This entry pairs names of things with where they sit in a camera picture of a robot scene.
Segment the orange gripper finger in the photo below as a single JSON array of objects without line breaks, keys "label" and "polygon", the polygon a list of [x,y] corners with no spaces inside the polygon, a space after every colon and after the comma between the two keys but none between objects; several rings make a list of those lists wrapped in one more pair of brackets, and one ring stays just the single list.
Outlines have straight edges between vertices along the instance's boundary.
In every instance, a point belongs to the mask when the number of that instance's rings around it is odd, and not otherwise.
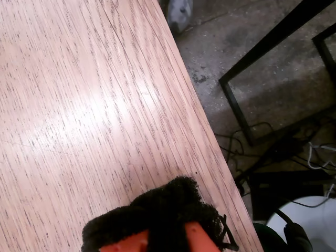
[{"label": "orange gripper finger", "polygon": [[225,249],[225,216],[202,202],[198,184],[190,177],[177,177],[157,188],[157,223],[166,228],[160,240],[167,248],[191,251],[185,224],[198,223],[220,251]]},{"label": "orange gripper finger", "polygon": [[105,245],[122,241],[148,230],[150,240],[163,238],[171,196],[168,193],[144,193],[129,205],[115,208],[90,220],[82,230],[82,251],[98,251]]}]

